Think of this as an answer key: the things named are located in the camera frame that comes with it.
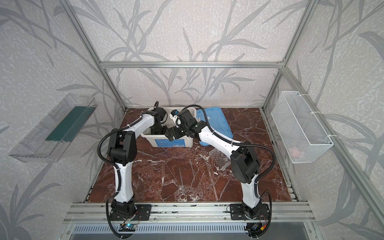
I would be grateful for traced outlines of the clear acrylic test tube rack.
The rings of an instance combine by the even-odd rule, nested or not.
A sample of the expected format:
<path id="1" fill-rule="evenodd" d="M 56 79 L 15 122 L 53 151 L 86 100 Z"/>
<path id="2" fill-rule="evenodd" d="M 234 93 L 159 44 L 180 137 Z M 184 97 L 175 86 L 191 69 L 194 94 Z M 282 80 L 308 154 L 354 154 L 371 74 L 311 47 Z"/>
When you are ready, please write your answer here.
<path id="1" fill-rule="evenodd" d="M 220 169 L 225 170 L 231 165 L 230 158 L 217 149 L 213 149 L 209 152 L 210 160 Z"/>

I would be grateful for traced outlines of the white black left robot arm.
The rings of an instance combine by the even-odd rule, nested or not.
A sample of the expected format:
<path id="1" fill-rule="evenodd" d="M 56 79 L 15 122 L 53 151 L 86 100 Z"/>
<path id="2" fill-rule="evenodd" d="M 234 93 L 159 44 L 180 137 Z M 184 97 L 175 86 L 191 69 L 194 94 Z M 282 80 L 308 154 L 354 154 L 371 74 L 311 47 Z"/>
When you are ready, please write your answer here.
<path id="1" fill-rule="evenodd" d="M 126 127 L 111 132 L 108 156 L 115 169 L 116 190 L 111 203 L 114 211 L 129 216 L 136 212 L 132 187 L 132 166 L 138 153 L 137 138 L 148 128 L 153 128 L 160 134 L 165 133 L 162 121 L 166 117 L 167 113 L 163 108 L 154 107 L 150 111 L 143 112 L 137 120 Z"/>

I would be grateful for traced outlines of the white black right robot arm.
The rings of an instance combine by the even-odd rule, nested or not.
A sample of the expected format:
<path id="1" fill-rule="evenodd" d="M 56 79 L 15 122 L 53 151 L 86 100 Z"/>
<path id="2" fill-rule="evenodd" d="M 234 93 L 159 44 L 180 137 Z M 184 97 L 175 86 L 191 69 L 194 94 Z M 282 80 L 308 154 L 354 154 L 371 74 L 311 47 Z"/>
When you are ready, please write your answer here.
<path id="1" fill-rule="evenodd" d="M 213 146 L 231 161 L 231 169 L 235 178 L 241 182 L 244 214 L 248 219 L 255 219 L 261 207 L 258 188 L 259 159 L 252 147 L 232 140 L 210 126 L 208 122 L 197 121 L 188 109 L 173 110 L 169 114 L 175 126 L 166 130 L 165 136 L 174 141 L 181 137 L 198 139 Z"/>

